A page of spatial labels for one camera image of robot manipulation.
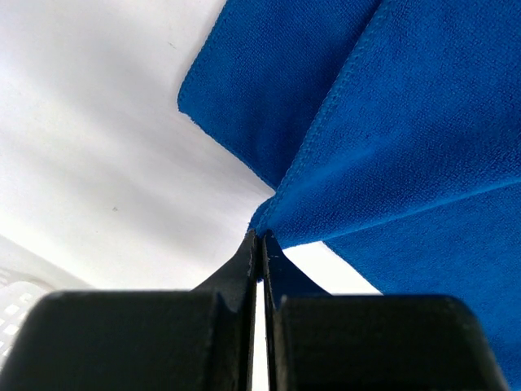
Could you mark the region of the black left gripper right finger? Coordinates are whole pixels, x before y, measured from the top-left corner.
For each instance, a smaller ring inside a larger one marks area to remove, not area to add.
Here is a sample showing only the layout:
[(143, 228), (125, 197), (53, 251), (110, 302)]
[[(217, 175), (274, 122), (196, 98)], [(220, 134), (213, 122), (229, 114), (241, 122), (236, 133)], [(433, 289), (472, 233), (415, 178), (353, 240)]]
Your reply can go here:
[(272, 390), (506, 390), (478, 319), (443, 295), (334, 296), (262, 240)]

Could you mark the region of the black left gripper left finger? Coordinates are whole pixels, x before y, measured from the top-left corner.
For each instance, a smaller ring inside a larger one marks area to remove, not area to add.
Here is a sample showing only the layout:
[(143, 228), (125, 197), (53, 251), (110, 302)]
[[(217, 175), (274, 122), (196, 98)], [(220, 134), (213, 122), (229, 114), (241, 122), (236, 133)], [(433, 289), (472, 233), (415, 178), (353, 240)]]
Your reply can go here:
[(249, 390), (258, 239), (190, 291), (61, 291), (28, 313), (4, 390)]

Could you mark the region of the blue microfiber towel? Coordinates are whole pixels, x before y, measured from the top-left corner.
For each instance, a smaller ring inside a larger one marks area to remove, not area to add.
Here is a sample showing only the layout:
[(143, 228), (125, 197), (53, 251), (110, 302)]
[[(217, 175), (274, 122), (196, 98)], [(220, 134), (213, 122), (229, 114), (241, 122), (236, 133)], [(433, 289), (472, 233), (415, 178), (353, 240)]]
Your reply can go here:
[(519, 2), (228, 1), (177, 104), (274, 189), (251, 228), (463, 299), (519, 389)]

